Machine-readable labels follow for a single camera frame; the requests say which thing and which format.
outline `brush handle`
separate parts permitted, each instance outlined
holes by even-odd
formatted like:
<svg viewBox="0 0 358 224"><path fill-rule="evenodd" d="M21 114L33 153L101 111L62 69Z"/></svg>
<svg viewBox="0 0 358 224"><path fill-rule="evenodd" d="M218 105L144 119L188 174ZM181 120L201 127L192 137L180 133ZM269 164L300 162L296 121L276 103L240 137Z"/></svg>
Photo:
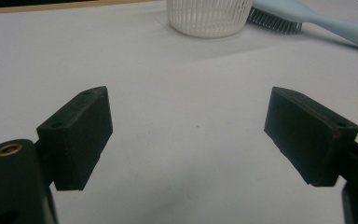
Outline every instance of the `brush handle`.
<svg viewBox="0 0 358 224"><path fill-rule="evenodd" d="M333 32L336 35L340 35L358 45L357 23L333 19L319 14L315 14L312 17L311 22L323 27L326 30Z"/></svg>

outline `ribbed plastic cup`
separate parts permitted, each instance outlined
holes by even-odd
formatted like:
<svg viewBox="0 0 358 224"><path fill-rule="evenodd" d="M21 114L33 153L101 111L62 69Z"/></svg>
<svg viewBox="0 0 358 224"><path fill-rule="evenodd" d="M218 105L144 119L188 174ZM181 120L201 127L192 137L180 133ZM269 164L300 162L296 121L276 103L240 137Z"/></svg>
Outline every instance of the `ribbed plastic cup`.
<svg viewBox="0 0 358 224"><path fill-rule="evenodd" d="M170 25L187 35L234 35L248 18L253 0L167 0Z"/></svg>

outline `clear plastic cup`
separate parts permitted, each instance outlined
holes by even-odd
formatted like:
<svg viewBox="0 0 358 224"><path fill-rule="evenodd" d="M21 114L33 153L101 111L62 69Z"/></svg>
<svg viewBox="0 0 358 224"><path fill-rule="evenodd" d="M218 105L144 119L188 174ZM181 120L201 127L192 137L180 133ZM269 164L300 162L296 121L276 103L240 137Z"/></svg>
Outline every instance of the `clear plastic cup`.
<svg viewBox="0 0 358 224"><path fill-rule="evenodd" d="M167 0L168 21L187 35L236 34L246 23L253 0Z"/></svg>

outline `brush bristles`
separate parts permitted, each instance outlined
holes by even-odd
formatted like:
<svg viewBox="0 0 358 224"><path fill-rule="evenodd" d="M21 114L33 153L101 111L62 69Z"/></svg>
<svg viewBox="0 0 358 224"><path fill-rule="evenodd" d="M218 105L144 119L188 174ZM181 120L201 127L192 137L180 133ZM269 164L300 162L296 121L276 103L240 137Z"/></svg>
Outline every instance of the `brush bristles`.
<svg viewBox="0 0 358 224"><path fill-rule="evenodd" d="M295 35L301 31L301 22L287 21L281 17L252 7L248 21L254 22L260 26L269 28L272 31L284 35Z"/></svg>

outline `light blue brush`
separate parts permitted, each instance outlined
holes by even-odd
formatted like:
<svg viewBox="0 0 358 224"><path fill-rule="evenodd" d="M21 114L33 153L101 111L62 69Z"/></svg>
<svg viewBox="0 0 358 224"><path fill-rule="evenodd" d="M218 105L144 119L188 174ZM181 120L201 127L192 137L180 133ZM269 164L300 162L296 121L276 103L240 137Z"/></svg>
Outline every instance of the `light blue brush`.
<svg viewBox="0 0 358 224"><path fill-rule="evenodd" d="M302 22L311 22L358 45L358 23L315 13L297 0L254 0L249 21L284 34L296 34Z"/></svg>

